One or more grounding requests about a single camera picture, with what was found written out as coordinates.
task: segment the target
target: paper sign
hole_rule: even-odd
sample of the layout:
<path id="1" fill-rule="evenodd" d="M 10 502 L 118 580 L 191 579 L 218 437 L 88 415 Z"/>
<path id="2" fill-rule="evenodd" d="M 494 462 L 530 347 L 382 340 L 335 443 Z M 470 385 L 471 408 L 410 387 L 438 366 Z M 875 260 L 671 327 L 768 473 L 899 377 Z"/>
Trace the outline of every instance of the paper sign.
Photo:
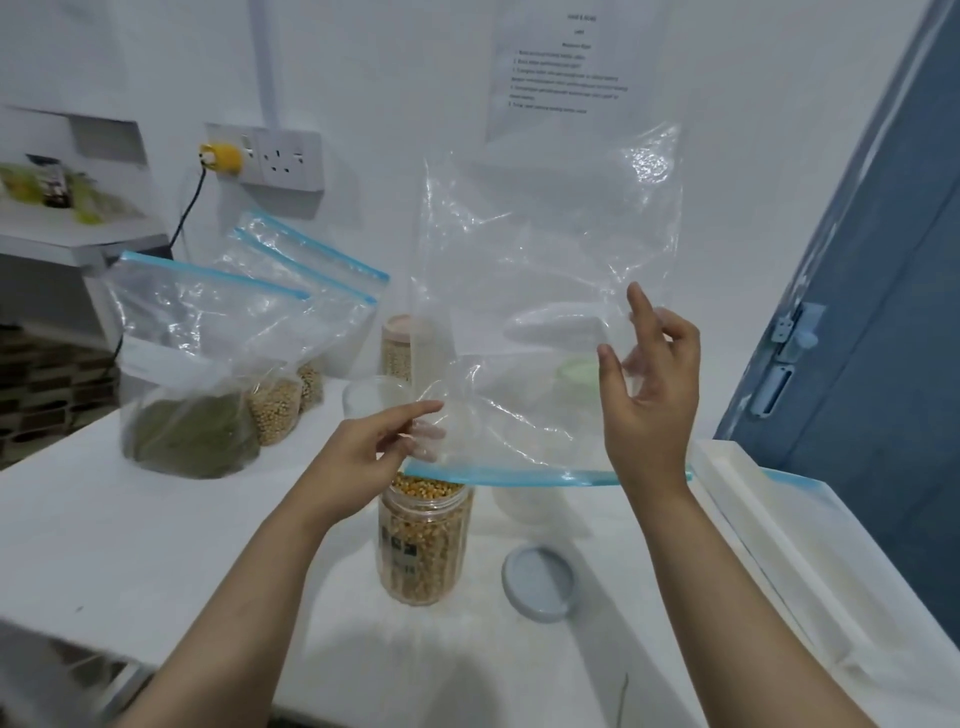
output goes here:
<path id="1" fill-rule="evenodd" d="M 124 336 L 119 364 L 127 376 L 181 391 L 210 388 L 229 375 L 222 362 L 132 336 Z"/>
<path id="2" fill-rule="evenodd" d="M 487 139 L 644 131 L 662 35 L 660 0 L 501 0 Z"/>

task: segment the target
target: black cable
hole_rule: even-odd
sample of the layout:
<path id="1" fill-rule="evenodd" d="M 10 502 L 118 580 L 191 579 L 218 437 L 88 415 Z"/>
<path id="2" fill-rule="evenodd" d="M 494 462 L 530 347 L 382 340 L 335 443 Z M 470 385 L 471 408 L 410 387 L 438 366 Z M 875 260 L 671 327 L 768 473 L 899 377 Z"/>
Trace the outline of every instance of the black cable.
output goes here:
<path id="1" fill-rule="evenodd" d="M 186 216 L 190 214 L 190 210 L 193 209 L 193 205 L 197 203 L 197 198 L 200 197 L 200 190 L 204 188 L 204 180 L 206 179 L 206 167 L 201 165 L 200 167 L 200 180 L 197 182 L 197 189 L 193 192 L 193 197 L 190 198 L 190 203 L 186 206 L 186 210 L 183 211 L 183 215 L 180 216 L 180 221 L 177 223 L 177 229 L 174 230 L 174 236 L 170 238 L 170 244 L 167 246 L 167 252 L 172 258 L 174 256 L 174 243 L 177 242 L 177 238 L 180 237 L 180 233 L 183 231 L 183 223 L 186 222 Z M 113 354 L 110 355 L 110 362 L 107 364 L 103 373 L 100 374 L 100 379 L 107 376 L 113 365 L 116 364 L 117 356 L 120 355 L 120 347 L 123 346 L 123 334 L 120 334 L 120 340 L 117 342 L 117 348 L 113 350 Z"/>

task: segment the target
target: white wall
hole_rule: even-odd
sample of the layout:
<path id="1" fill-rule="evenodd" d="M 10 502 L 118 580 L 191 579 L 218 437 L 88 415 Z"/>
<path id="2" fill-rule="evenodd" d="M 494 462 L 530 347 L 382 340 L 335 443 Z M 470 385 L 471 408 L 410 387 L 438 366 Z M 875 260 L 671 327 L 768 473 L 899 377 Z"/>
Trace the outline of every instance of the white wall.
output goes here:
<path id="1" fill-rule="evenodd" d="M 111 0 L 168 227 L 196 181 L 204 122 L 260 123 L 246 4 Z M 187 227 L 216 245 L 251 203 L 392 273 L 406 303 L 420 159 L 483 142 L 494 0 L 274 0 L 281 121 L 327 141 L 314 201 L 216 181 Z M 680 0 L 654 118 L 686 128 L 674 307 L 704 336 L 709 436 L 796 267 L 925 0 Z M 376 330 L 352 366 L 375 366 Z"/>

